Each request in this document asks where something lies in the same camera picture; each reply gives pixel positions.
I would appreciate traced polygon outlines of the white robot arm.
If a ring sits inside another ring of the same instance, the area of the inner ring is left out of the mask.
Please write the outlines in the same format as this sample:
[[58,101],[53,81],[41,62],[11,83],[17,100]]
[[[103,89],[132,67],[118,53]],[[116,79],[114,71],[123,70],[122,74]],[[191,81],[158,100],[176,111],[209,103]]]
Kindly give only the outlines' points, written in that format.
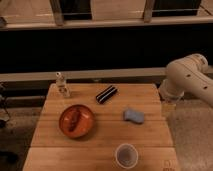
[[213,79],[204,74],[207,69],[207,59],[198,53],[173,60],[166,66],[165,79],[158,88],[159,95],[164,100],[164,117],[175,110],[177,102],[186,92],[213,108]]

